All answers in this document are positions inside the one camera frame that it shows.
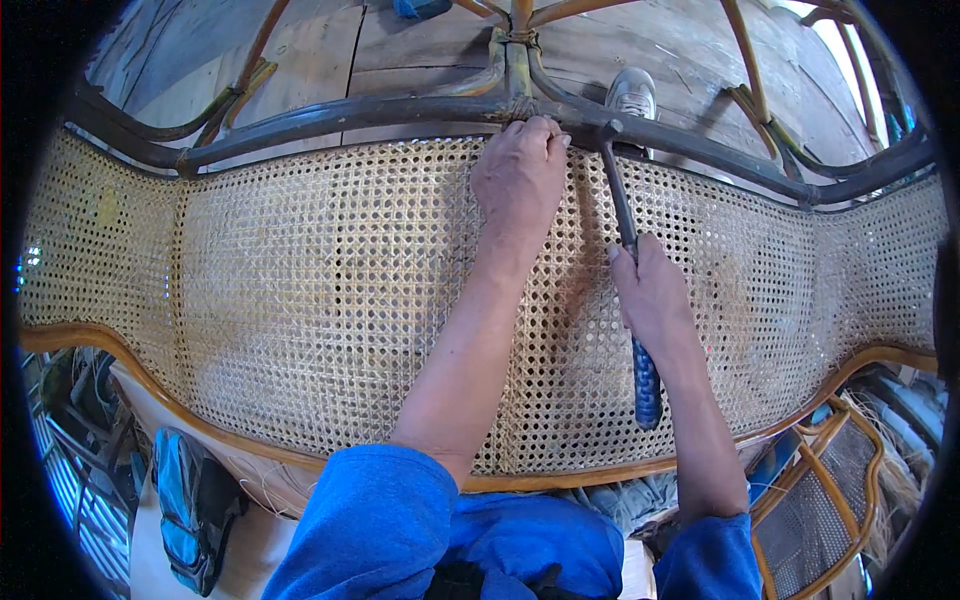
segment curved wooden frame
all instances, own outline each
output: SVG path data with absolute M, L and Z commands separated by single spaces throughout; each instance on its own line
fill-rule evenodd
M 858 356 L 866 352 L 869 352 L 869 350 L 860 352 L 854 356 L 853 360 L 850 362 L 856 361 Z M 853 557 L 855 557 L 857 553 L 863 549 L 863 546 L 866 545 L 867 539 L 870 536 L 870 532 L 874 527 L 874 521 L 876 520 L 876 499 L 880 494 L 877 472 L 879 471 L 880 461 L 883 458 L 883 440 L 880 438 L 876 429 L 862 415 L 854 410 L 850 410 L 849 408 L 844 408 L 843 401 L 836 396 L 833 396 L 832 394 L 829 396 L 830 397 L 828 397 L 827 400 L 831 405 L 834 406 L 835 409 L 838 409 L 837 414 L 827 420 L 826 425 L 821 430 L 821 434 L 813 444 L 800 444 L 799 450 L 801 460 L 792 468 L 786 470 L 777 479 L 776 483 L 779 484 L 777 485 L 777 488 L 764 494 L 763 498 L 761 498 L 761 500 L 754 505 L 754 508 L 750 512 L 753 521 L 751 528 L 755 529 L 756 526 L 767 515 L 769 515 L 770 512 L 773 511 L 773 509 L 776 508 L 780 501 L 786 496 L 787 492 L 782 492 L 781 489 L 790 490 L 808 470 L 812 470 L 816 475 L 817 480 L 820 482 L 820 485 L 823 487 L 824 492 L 826 492 L 827 496 L 833 502 L 833 506 L 840 515 L 840 518 L 844 523 L 844 528 L 847 530 L 847 534 L 850 536 L 850 546 L 847 548 L 847 551 L 843 554 L 843 556 L 841 556 L 840 559 L 837 560 L 837 562 L 827 569 L 820 577 L 807 585 L 805 588 L 790 596 L 790 600 L 807 598 L 826 588 L 830 582 L 833 581 L 837 575 L 839 575 L 840 572 L 847 567 L 850 561 L 853 560 Z M 840 488 L 837 486 L 836 482 L 833 481 L 833 478 L 830 476 L 827 468 L 820 461 L 820 455 L 823 454 L 823 451 L 827 448 L 827 446 L 829 446 L 830 442 L 834 437 L 836 437 L 837 433 L 847 423 L 848 420 L 852 420 L 853 423 L 856 424 L 856 426 L 860 429 L 860 431 L 870 438 L 870 441 L 873 442 L 874 448 L 876 449 L 874 455 L 867 463 L 867 472 L 865 475 L 866 481 L 864 485 L 864 501 L 866 508 L 864 511 L 862 524 L 856 522 L 856 516 L 853 514 L 846 497 L 840 491 Z M 760 579 L 763 581 L 763 597 L 776 598 L 777 590 L 774 583 L 773 573 L 770 571 L 770 567 L 766 562 L 766 556 L 763 554 L 763 547 L 760 544 L 760 541 L 756 538 L 756 534 L 752 535 L 752 544 L 754 547 L 754 553 L 756 554 L 757 563 L 760 564 Z
M 179 418 L 218 442 L 296 467 L 323 469 L 326 464 L 326 458 L 324 457 L 251 440 L 197 417 L 164 390 L 163 386 L 140 365 L 139 360 L 127 347 L 123 338 L 105 325 L 65 323 L 35 327 L 21 326 L 19 339 L 20 345 L 28 352 L 49 352 L 69 346 L 94 346 L 106 350 L 116 356 L 117 360 L 130 370 L 137 382 L 146 388 L 158 402 Z M 865 348 L 828 377 L 817 394 L 803 408 L 757 432 L 737 436 L 734 439 L 737 448 L 769 440 L 787 427 L 795 425 L 833 396 L 837 388 L 852 373 L 864 365 L 880 360 L 901 363 L 920 371 L 937 371 L 936 358 L 924 350 L 889 346 Z M 672 470 L 676 466 L 676 456 L 668 455 L 623 465 L 584 468 L 576 471 L 547 471 L 525 475 L 471 475 L 464 485 L 464 492 L 540 492 L 557 488 L 579 488 L 661 473 Z

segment hammer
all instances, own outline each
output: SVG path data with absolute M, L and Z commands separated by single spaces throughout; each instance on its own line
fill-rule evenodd
M 603 170 L 607 174 L 613 196 L 613 208 L 616 211 L 616 227 L 620 231 L 623 248 L 630 254 L 636 263 L 636 223 L 634 212 L 627 204 L 627 192 L 623 187 L 623 180 L 616 170 L 613 161 L 613 138 L 623 132 L 623 124 L 617 119 L 611 119 L 606 125 L 597 130 L 597 142 L 600 146 L 600 157 L 603 158 Z M 631 335 L 634 347 L 634 390 L 636 424 L 644 431 L 656 429 L 663 414 L 663 403 L 660 398 L 660 375 L 657 367 L 650 358 L 647 350 Z

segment floorboard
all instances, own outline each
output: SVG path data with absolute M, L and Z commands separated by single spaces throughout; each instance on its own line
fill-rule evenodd
M 428 21 L 412 21 L 397 17 L 387 0 L 363 1 L 291 0 L 264 50 L 279 68 L 241 111 L 236 126 L 346 96 L 424 91 L 487 65 L 490 21 L 456 6 Z M 872 146 L 866 128 L 826 44 L 786 9 L 766 9 L 754 0 L 742 0 L 740 6 L 769 105 L 784 126 L 826 162 L 867 156 Z M 88 72 L 131 114 L 177 125 L 236 78 L 266 10 L 267 3 L 255 0 L 216 6 L 141 0 Z M 716 0 L 644 0 L 574 15 L 540 28 L 540 45 L 547 72 L 572 93 L 603 102 L 620 69 L 640 66 L 656 83 L 662 123 L 768 157 L 747 118 L 722 92 L 746 82 L 747 75 Z M 216 60 L 219 70 L 211 85 L 209 65 Z M 210 169 L 341 143 L 496 129 L 464 123 L 372 128 L 292 142 Z M 717 175 L 677 156 L 658 154 L 657 159 Z

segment bentwood frame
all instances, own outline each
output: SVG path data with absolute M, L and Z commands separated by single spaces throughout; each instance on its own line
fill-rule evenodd
M 781 155 L 782 168 L 774 160 L 747 155 L 694 132 L 614 113 L 566 92 L 550 79 L 540 64 L 538 26 L 572 14 L 635 0 L 563 0 L 535 11 L 533 0 L 513 0 L 509 13 L 492 0 L 457 0 L 458 5 L 494 23 L 490 64 L 477 75 L 425 93 L 360 96 L 298 108 L 246 127 L 225 128 L 227 134 L 214 140 L 225 118 L 230 115 L 228 120 L 232 120 L 242 106 L 243 98 L 249 97 L 252 81 L 258 83 L 256 74 L 264 72 L 259 55 L 288 1 L 276 0 L 274 3 L 236 83 L 226 88 L 190 123 L 177 128 L 144 125 L 103 98 L 100 90 L 83 78 L 74 87 L 64 109 L 64 121 L 73 123 L 129 158 L 155 168 L 175 169 L 182 176 L 191 177 L 202 166 L 290 141 L 333 132 L 428 121 L 506 124 L 543 115 L 553 118 L 569 132 L 574 144 L 590 149 L 595 145 L 596 129 L 615 116 L 624 126 L 617 141 L 685 156 L 760 185 L 795 201 L 801 208 L 839 204 L 869 194 L 924 168 L 935 157 L 933 140 L 920 127 L 896 145 L 852 165 L 822 165 L 804 155 L 767 107 L 751 42 L 735 0 L 721 2 L 743 54 L 751 85 L 732 88 L 729 92 L 756 121 L 755 127 L 772 149 L 771 155 Z M 856 18 L 869 29 L 867 19 L 858 15 L 855 7 L 835 0 L 809 3 L 847 21 L 853 18 L 851 15 L 857 15 Z M 506 93 L 497 90 L 498 84 L 504 80 Z M 534 85 L 548 101 L 533 97 Z M 170 148 L 156 143 L 186 137 L 200 126 L 205 126 L 204 134 L 193 148 Z M 775 146 L 783 152 L 775 152 Z M 791 166 L 794 158 L 811 171 L 828 175 L 837 182 L 828 185 L 804 182 L 795 166 Z

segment sneaker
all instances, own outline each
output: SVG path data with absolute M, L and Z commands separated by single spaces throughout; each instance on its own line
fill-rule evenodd
M 628 66 L 617 73 L 604 104 L 634 117 L 654 119 L 657 117 L 655 93 L 654 80 L 650 74 L 635 66 Z

